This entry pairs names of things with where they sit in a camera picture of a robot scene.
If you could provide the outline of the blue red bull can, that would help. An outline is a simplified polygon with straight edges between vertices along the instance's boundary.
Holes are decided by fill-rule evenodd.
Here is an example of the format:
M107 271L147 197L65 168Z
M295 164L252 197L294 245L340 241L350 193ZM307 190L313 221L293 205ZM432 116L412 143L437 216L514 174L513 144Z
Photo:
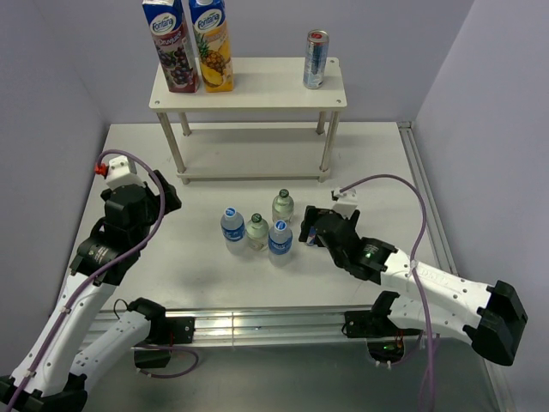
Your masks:
M306 242L307 245L313 246L317 244L317 231L314 227L310 228Z

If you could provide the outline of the silver tall energy drink can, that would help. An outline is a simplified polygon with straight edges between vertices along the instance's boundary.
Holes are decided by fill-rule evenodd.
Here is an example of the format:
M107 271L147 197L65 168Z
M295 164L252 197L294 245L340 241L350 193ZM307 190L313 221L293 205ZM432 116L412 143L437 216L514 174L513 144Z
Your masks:
M329 49L329 35L320 29L307 34L303 83L309 89L323 85L324 71Z

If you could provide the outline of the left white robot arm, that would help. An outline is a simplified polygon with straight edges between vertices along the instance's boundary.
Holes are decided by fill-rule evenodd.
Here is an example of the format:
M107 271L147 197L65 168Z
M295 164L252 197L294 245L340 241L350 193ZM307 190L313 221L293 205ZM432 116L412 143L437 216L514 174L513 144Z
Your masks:
M84 348L83 340L164 215L180 209L175 187L160 171L151 172L154 194L134 172L108 167L101 194L105 214L83 241L54 313L21 364L1 378L7 410L80 411L98 378L126 351L142 342L158 342L167 332L166 310L144 298L110 329Z

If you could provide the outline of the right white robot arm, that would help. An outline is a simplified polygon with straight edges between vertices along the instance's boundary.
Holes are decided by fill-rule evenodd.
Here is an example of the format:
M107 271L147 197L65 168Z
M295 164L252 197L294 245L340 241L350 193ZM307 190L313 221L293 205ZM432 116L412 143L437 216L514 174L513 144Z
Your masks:
M299 241L328 250L335 266L382 288L368 310L344 315L349 338L381 338L432 331L469 344L484 359L509 367L528 322L513 286L473 282L428 264L404 251L356 232L359 212L345 217L309 205Z

